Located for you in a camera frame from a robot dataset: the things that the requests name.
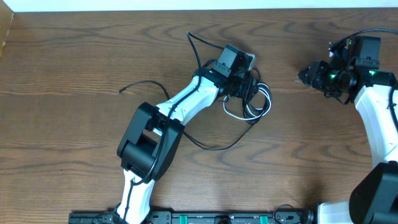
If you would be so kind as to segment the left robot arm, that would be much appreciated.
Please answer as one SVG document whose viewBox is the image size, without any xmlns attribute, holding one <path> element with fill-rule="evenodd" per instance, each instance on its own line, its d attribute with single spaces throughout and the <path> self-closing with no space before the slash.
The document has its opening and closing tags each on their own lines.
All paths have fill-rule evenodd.
<svg viewBox="0 0 398 224">
<path fill-rule="evenodd" d="M 246 99 L 257 81 L 249 74 L 256 58 L 227 45 L 217 60 L 200 65 L 190 84 L 163 103 L 141 104 L 117 149 L 124 170 L 123 198 L 115 213 L 118 223 L 142 223 L 150 210 L 154 184 L 170 167 L 185 125 L 219 97 Z"/>
</svg>

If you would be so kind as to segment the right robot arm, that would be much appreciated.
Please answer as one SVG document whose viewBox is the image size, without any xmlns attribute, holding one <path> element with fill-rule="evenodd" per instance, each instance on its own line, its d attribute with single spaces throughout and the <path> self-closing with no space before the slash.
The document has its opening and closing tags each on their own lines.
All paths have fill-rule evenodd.
<svg viewBox="0 0 398 224">
<path fill-rule="evenodd" d="M 371 148 L 372 171 L 348 200 L 318 205 L 317 223 L 397 223 L 397 78 L 380 70 L 381 38 L 352 35 L 330 44 L 330 61 L 298 73 L 327 98 L 353 103 Z"/>
</svg>

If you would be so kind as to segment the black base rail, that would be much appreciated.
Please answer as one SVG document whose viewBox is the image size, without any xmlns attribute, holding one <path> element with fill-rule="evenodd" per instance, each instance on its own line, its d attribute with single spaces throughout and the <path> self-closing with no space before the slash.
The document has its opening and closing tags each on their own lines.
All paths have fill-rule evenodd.
<svg viewBox="0 0 398 224">
<path fill-rule="evenodd" d="M 70 213 L 69 224 L 94 223 L 130 223 L 119 218 L 115 211 L 103 213 Z M 142 224 L 313 224 L 317 223 L 317 214 L 313 210 L 294 208 L 283 204 L 273 211 L 266 212 L 175 212 L 171 210 L 152 210 L 143 219 Z"/>
</svg>

